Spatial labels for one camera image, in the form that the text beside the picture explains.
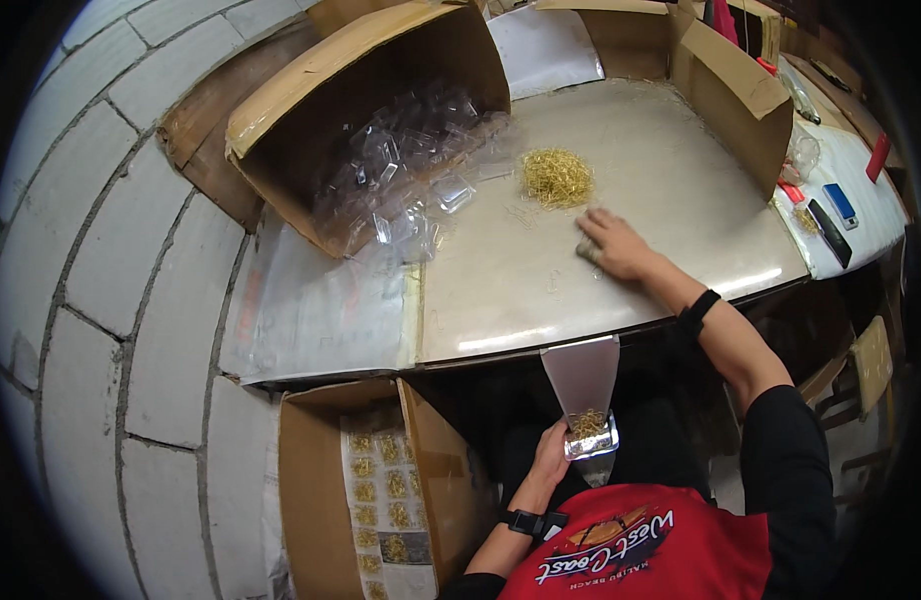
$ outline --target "wire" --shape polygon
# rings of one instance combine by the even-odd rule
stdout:
[[[751,54],[751,38],[748,36],[748,0],[741,0],[741,5],[743,9],[743,52]]]

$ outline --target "west coast logo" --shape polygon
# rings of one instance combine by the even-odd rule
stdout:
[[[554,547],[552,556],[537,566],[540,574],[534,580],[539,586],[554,577],[583,580],[572,582],[571,590],[619,581],[646,569],[673,529],[673,510],[648,510],[647,505],[600,521]]]

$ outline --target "white brick wall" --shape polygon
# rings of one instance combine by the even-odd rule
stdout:
[[[107,334],[57,311],[44,369],[44,463],[54,511],[84,568],[110,596],[140,599],[114,468],[120,349]]]
[[[31,488],[44,501],[35,444],[35,402],[0,375],[0,412],[7,425],[18,462]]]
[[[241,0],[154,0],[127,18],[151,46]]]
[[[127,342],[135,348],[127,431],[174,447],[199,447],[205,387],[212,386],[208,472],[200,482],[206,495],[199,494],[194,453],[128,438],[121,446],[119,506],[115,438],[124,432],[116,430],[116,413],[128,367],[121,363],[121,345],[64,307],[56,309],[45,336],[67,257],[137,143],[136,130],[148,135],[214,66],[299,13],[293,0],[238,1],[89,2],[42,72],[1,180],[0,363],[43,399],[38,424],[34,402],[0,376],[7,426],[38,490],[35,440],[41,436],[52,508],[111,597],[141,596],[136,569],[149,600],[214,599],[202,510],[211,513],[214,583],[223,597],[265,591],[260,514],[271,408],[227,379],[208,381],[221,307],[244,238],[240,226],[207,198],[191,200],[156,274],[138,338]],[[85,110],[92,102],[99,103]],[[155,142],[145,141],[92,217],[59,300],[130,338],[156,257],[191,189]],[[238,293],[247,274],[245,267]],[[228,357],[221,364],[240,370]]]
[[[227,10],[224,16],[242,38],[252,41],[284,27],[300,13],[295,0],[251,0]]]
[[[213,600],[201,535],[197,459],[130,438],[121,456],[127,526],[147,597]]]
[[[67,302],[127,337],[155,260],[190,193],[152,136],[97,211],[67,279]]]
[[[207,504],[224,598],[267,590],[261,513],[266,447],[274,410],[265,394],[214,378],[207,442]]]
[[[227,19],[217,15],[154,51],[111,87],[110,98],[145,130],[243,42]]]
[[[154,281],[130,373],[127,431],[201,445],[204,387],[244,230],[196,194]]]
[[[61,43],[74,48],[87,42],[94,34],[150,0],[93,0],[70,23]]]
[[[71,54],[27,104],[0,180],[0,218],[11,219],[24,186],[58,136],[85,106],[146,51],[121,21]]]
[[[91,108],[44,163],[0,258],[0,364],[30,389],[67,253],[137,134],[106,103]]]

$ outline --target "chair backrest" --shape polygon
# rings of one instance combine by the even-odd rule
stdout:
[[[883,317],[875,316],[867,329],[851,343],[850,356],[857,370],[862,415],[866,415],[884,395],[894,374],[891,345]]]

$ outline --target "black sleeve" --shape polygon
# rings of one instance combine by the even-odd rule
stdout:
[[[770,388],[747,409],[741,477],[746,513],[767,513],[764,597],[818,594],[833,569],[834,486],[824,429],[795,388]]]
[[[493,573],[471,573],[444,585],[437,600],[494,600],[501,595],[508,580]]]

